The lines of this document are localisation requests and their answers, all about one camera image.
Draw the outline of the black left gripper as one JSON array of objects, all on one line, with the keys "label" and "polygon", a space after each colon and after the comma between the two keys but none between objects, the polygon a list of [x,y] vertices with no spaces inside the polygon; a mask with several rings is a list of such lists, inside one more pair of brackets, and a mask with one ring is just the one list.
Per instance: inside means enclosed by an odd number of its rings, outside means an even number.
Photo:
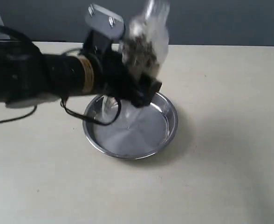
[{"label": "black left gripper", "polygon": [[82,55],[90,60],[94,72],[91,93],[128,100],[136,108],[149,106],[162,83],[146,74],[134,81],[122,63],[120,53],[112,50],[112,43],[95,30],[87,34]]}]

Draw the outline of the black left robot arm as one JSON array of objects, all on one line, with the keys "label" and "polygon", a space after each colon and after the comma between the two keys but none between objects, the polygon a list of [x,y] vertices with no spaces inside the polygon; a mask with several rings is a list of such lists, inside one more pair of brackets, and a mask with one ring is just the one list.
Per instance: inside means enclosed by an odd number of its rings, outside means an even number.
[{"label": "black left robot arm", "polygon": [[76,56],[45,54],[25,34],[0,26],[0,102],[23,108],[69,97],[106,95],[150,104],[161,82],[143,74],[133,78],[112,49],[112,39],[92,29]]}]

